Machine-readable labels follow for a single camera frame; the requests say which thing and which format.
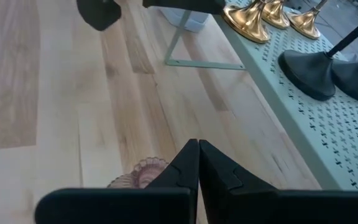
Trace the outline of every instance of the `light wood surface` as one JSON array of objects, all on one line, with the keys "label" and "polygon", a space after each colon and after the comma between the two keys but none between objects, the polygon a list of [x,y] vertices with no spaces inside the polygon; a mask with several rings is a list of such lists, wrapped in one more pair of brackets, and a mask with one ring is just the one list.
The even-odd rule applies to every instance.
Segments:
[{"label": "light wood surface", "polygon": [[[278,188],[319,188],[247,72],[165,66],[175,28],[139,0],[117,3],[122,19],[100,33],[73,0],[0,0],[0,223],[32,223],[55,189],[170,161],[189,138]],[[173,56],[239,63],[211,17]]]}]

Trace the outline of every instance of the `wooden floor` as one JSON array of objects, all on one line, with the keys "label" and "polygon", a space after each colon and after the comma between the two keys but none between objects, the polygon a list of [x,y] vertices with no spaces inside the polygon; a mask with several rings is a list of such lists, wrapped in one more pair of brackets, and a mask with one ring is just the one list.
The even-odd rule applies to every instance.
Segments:
[{"label": "wooden floor", "polygon": [[[122,19],[99,33],[72,0],[0,0],[0,223],[32,223],[55,189],[170,161],[189,138],[278,188],[319,188],[249,74],[165,66],[175,28],[139,0],[117,2]],[[211,17],[174,57],[239,63]]]}]

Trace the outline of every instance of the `metal frame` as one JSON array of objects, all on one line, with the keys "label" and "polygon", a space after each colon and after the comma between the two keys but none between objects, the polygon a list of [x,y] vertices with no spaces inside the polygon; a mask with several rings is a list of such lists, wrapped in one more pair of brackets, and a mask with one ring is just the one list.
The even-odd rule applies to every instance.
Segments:
[{"label": "metal frame", "polygon": [[197,61],[197,60],[178,60],[178,59],[172,59],[172,52],[175,48],[176,44],[178,43],[179,37],[185,30],[185,24],[187,20],[189,19],[191,14],[190,10],[185,10],[183,13],[179,26],[175,32],[175,34],[172,37],[171,44],[169,45],[169,48],[167,50],[167,53],[165,54],[165,64],[169,66],[181,66],[181,67],[198,67],[198,68],[218,68],[218,69],[226,69],[226,70],[245,70],[244,65],[239,64],[231,64],[231,63],[218,63],[218,62],[203,62],[203,61]]}]

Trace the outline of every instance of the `gold bell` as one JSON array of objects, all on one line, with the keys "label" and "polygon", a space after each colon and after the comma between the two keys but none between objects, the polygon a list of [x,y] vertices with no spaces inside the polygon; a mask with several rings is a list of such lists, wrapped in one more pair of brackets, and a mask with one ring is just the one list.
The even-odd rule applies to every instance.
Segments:
[{"label": "gold bell", "polygon": [[320,37],[320,31],[316,28],[314,21],[321,7],[327,2],[322,0],[316,7],[311,8],[303,14],[287,13],[291,26],[305,37],[316,40]]},{"label": "gold bell", "polygon": [[247,7],[225,6],[223,19],[239,34],[256,43],[266,43],[269,32],[262,25],[261,15],[266,3],[271,0],[256,0]]},{"label": "gold bell", "polygon": [[288,20],[283,10],[284,2],[285,0],[274,0],[270,3],[267,3],[262,12],[262,19],[279,29],[285,29],[289,27],[290,21]]}]

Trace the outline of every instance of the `black pole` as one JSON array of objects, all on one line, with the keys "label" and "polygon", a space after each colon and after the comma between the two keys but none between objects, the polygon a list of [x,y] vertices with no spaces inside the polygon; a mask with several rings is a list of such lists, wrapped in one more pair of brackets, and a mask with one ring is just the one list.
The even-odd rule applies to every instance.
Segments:
[{"label": "black pole", "polygon": [[334,56],[338,51],[343,50],[347,47],[351,42],[353,42],[356,38],[358,38],[358,27],[356,27],[350,34],[348,34],[345,38],[343,38],[337,45],[335,45],[328,53],[328,57]]}]

